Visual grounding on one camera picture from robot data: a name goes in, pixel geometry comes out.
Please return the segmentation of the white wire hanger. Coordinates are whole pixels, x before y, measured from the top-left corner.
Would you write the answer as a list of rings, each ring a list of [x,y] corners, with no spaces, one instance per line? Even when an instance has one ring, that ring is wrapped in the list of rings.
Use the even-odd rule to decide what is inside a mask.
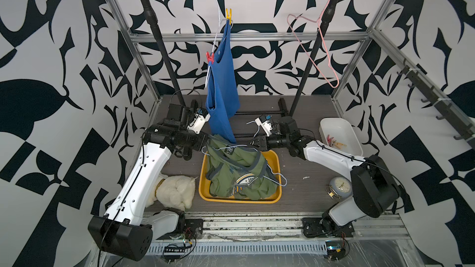
[[[218,34],[220,33],[220,29],[221,29],[221,24],[225,21],[224,18],[222,17],[222,12],[221,12],[221,9],[220,9],[220,5],[219,5],[219,2],[218,0],[215,0],[216,2],[216,10],[217,10],[217,26],[216,26],[216,32],[214,34],[214,39],[213,39],[213,42],[212,42],[212,48],[211,48],[211,51],[209,51],[210,53],[214,53],[215,52],[215,45],[216,45],[216,42],[218,40]],[[206,75],[206,79],[205,79],[205,89],[208,88],[208,84],[209,84],[209,79],[210,79],[210,76],[211,76],[211,64],[208,64],[208,67],[207,67],[207,75]]]

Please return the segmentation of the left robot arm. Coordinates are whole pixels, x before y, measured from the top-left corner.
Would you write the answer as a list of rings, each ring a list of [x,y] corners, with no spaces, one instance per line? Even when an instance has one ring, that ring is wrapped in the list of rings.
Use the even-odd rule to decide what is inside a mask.
[[[189,160],[194,150],[205,145],[208,135],[202,128],[209,119],[209,112],[197,101],[190,108],[170,104],[166,117],[144,132],[136,164],[122,190],[104,215],[89,222],[88,231],[100,253],[139,261],[154,240],[177,229],[181,220],[177,210],[163,210],[149,218],[144,210],[174,151]]]

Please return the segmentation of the beige wooden clothespin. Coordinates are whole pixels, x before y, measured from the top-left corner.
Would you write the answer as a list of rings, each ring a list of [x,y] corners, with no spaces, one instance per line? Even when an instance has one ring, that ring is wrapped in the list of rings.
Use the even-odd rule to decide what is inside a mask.
[[[332,146],[335,147],[335,148],[337,148],[337,149],[340,149],[340,150],[341,150],[342,148],[347,147],[346,144],[341,143],[341,142],[338,142],[338,141],[336,141],[336,140],[334,140],[334,141],[332,142]]]

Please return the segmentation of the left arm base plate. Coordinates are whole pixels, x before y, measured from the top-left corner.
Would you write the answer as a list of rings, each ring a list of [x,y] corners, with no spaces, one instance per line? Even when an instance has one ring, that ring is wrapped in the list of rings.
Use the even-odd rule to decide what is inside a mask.
[[[160,237],[161,239],[199,239],[203,235],[204,220],[203,219],[188,219],[180,220],[177,228],[168,234]]]

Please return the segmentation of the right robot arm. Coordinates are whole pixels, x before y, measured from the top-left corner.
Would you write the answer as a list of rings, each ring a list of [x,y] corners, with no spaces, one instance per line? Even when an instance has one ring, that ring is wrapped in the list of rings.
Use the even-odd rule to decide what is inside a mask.
[[[314,137],[303,135],[296,121],[289,116],[277,123],[270,116],[254,120],[263,129],[251,145],[260,151],[285,148],[292,157],[329,168],[351,183],[350,196],[324,213],[321,225],[340,229],[362,217],[378,218],[398,199],[406,200],[402,183],[388,170],[381,157],[355,156],[329,147]]]

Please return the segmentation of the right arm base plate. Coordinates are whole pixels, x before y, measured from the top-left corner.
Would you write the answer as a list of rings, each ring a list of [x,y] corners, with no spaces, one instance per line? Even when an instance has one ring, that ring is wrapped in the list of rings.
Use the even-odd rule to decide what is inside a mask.
[[[337,225],[328,217],[303,218],[303,235],[307,238],[353,237],[353,224]]]

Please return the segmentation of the blue tank top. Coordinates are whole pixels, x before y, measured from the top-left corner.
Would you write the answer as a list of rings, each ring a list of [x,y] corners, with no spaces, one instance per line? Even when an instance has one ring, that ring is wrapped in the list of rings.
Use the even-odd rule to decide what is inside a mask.
[[[239,110],[240,102],[230,38],[231,24],[227,21],[220,44],[213,53],[210,64],[205,106],[210,115],[209,125],[212,133],[235,143],[236,139],[230,119]]]

